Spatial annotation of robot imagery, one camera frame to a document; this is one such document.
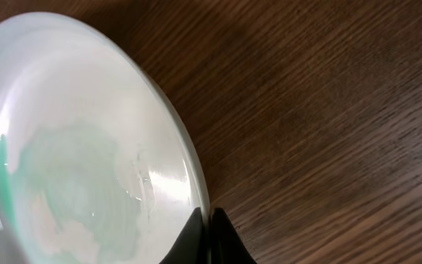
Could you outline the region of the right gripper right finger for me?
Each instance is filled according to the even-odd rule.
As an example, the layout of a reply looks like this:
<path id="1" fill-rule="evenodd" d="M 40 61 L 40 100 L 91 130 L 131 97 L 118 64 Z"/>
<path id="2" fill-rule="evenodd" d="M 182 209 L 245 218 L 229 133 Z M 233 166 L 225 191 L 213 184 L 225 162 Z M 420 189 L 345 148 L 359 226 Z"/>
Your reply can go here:
<path id="1" fill-rule="evenodd" d="M 210 221 L 212 264 L 256 264 L 223 208 L 215 208 Z"/>

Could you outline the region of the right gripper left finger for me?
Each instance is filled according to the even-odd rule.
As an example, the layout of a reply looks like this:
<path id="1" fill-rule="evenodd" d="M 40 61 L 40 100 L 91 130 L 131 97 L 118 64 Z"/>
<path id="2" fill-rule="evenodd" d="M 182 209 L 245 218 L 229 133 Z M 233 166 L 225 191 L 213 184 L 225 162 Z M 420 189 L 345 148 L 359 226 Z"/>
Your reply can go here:
<path id="1" fill-rule="evenodd" d="M 207 239 L 200 208 L 195 208 L 160 264 L 207 264 Z"/>

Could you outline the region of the white plate top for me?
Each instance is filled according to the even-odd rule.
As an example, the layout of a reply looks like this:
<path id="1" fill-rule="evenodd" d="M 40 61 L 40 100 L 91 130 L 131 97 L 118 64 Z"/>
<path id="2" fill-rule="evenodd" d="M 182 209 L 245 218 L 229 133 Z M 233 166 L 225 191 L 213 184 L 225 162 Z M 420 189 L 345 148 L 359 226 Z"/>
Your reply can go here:
<path id="1" fill-rule="evenodd" d="M 193 143 L 121 48 L 55 13 L 0 23 L 0 263 L 160 263 L 195 208 L 206 235 Z"/>

